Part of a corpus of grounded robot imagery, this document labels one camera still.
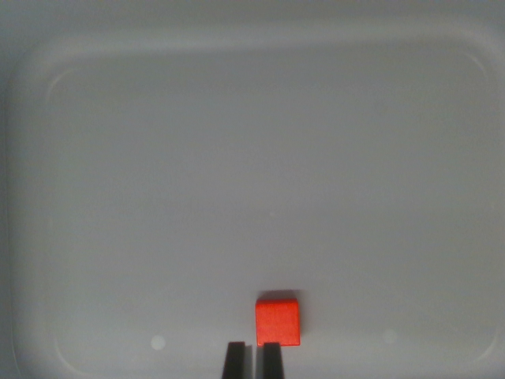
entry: red block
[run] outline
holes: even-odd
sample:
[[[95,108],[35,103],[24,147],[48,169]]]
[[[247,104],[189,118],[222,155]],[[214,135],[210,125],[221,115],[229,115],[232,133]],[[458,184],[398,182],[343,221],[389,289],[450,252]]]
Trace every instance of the red block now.
[[[295,298],[256,302],[258,346],[279,342],[281,346],[300,345],[300,313]]]

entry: gray surface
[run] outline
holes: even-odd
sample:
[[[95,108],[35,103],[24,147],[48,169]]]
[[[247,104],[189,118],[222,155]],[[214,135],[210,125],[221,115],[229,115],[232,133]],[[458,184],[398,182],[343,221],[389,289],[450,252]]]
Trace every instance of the gray surface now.
[[[267,20],[297,20],[305,17],[341,17],[347,18],[355,15],[388,13],[452,13],[465,14],[482,20],[488,25],[501,29],[503,19],[503,6],[482,6],[481,4],[460,4],[458,6],[402,6],[400,9],[392,6],[354,6],[344,9],[338,6],[272,6],[253,5],[237,6],[225,5],[183,5],[174,3],[157,2],[149,7],[137,2],[122,2],[121,4],[102,4],[101,2],[0,2],[0,83],[5,87],[7,77],[13,70],[21,55],[30,47],[51,36],[62,35],[68,32],[85,30],[102,30],[106,28],[129,28],[160,26],[166,24],[215,24],[241,23],[247,21]],[[5,176],[5,166],[1,165],[2,178]],[[5,198],[5,185],[2,185],[2,196]],[[2,217],[6,213],[6,202],[2,201]],[[16,368],[11,349],[11,333],[9,326],[9,273],[6,248],[5,217],[2,218],[2,256],[0,260],[0,307],[2,319],[0,323],[0,368],[3,377],[15,377]]]

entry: white plastic tray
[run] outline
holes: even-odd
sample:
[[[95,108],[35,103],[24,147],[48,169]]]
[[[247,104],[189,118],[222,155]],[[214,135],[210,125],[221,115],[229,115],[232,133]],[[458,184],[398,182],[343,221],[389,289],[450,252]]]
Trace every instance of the white plastic tray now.
[[[504,64],[437,19],[41,47],[8,101],[21,369],[217,378],[293,290],[287,379],[498,373]]]

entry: white tray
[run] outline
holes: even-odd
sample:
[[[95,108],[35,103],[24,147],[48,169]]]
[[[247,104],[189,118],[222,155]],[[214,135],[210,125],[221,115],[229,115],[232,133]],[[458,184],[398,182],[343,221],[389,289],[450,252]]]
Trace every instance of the white tray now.
[[[218,378],[268,290],[301,304],[287,379],[503,370],[496,41],[405,19],[38,49],[7,103],[23,372]]]

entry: red cube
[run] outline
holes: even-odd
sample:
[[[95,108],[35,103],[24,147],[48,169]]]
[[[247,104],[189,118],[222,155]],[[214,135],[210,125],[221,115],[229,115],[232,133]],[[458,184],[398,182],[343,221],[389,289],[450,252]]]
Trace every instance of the red cube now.
[[[256,302],[258,346],[278,342],[281,346],[300,345],[300,313],[295,298]]]

